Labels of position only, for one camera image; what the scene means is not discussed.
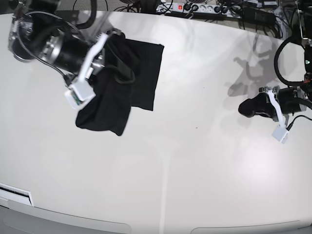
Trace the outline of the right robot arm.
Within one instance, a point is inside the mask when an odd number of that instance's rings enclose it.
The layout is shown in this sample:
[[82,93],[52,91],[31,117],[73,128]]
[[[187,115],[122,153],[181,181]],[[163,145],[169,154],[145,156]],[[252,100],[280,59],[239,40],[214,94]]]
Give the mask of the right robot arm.
[[[29,62],[34,59],[60,73],[70,86],[78,81],[92,40],[86,39],[82,30],[90,28],[96,20],[98,3],[90,2],[89,18],[77,25],[58,16],[59,0],[2,0],[2,11],[11,9],[12,24],[8,48],[15,58]],[[106,32],[108,39],[91,60],[94,75],[108,70],[119,84],[132,84],[137,56],[126,44],[125,35],[117,29]]]

